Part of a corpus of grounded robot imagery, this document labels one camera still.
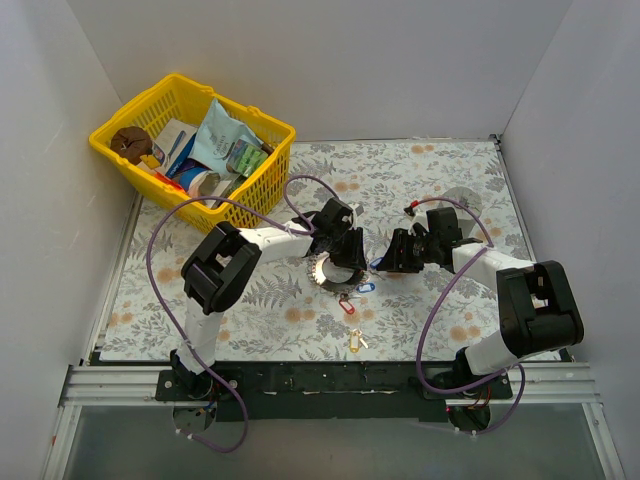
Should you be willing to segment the blue key tag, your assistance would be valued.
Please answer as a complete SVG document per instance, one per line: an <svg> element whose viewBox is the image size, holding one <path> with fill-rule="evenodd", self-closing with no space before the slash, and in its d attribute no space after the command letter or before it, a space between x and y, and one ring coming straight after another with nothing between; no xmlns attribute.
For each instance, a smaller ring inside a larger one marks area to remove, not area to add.
<svg viewBox="0 0 640 480"><path fill-rule="evenodd" d="M376 286L372 282L361 283L356 287L356 291L359 294L372 293L376 289Z"/></svg>
<svg viewBox="0 0 640 480"><path fill-rule="evenodd" d="M380 268L380 264L383 262L384 258L383 257L379 257L377 259L375 259L370 266L374 269L374 270L378 270Z"/></svg>

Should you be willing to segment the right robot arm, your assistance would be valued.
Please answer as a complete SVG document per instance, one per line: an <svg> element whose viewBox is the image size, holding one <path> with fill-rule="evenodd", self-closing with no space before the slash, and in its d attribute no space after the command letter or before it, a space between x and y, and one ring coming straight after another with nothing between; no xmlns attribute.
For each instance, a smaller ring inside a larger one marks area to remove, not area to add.
<svg viewBox="0 0 640 480"><path fill-rule="evenodd" d="M419 273L435 264L491 289L498 303L498 329L456 353L449 370L436 379L426 377L415 360L424 389L436 395L475 397L489 382L525 359L582 342L584 325L563 266L557 261L533 263L496 250L490 238L466 237L457 213L470 208L444 199L440 208L417 213L414 201L405 211L413 222L396 229L385 255L375 268L381 272Z"/></svg>

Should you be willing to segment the red key tag with key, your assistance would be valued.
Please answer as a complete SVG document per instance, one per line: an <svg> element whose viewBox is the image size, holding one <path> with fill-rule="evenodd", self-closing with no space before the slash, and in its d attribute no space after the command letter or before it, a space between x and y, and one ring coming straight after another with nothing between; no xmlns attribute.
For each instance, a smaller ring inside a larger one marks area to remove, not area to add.
<svg viewBox="0 0 640 480"><path fill-rule="evenodd" d="M356 311L348 294L341 294L339 297L339 305L347 315L353 315Z"/></svg>

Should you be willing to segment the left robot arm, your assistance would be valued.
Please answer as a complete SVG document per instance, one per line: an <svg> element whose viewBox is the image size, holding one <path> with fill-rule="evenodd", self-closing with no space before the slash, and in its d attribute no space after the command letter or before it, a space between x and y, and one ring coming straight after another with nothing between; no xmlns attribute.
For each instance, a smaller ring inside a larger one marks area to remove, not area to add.
<svg viewBox="0 0 640 480"><path fill-rule="evenodd" d="M362 209L331 198L319 212L303 214L282 229L236 228L224 221L204 238L181 270L187 311L183 344L170 354L176 383L193 400L214 385L206 370L215 362L223 313L238 302L255 269L286 258L308 258L311 280L335 294L361 283L367 268Z"/></svg>

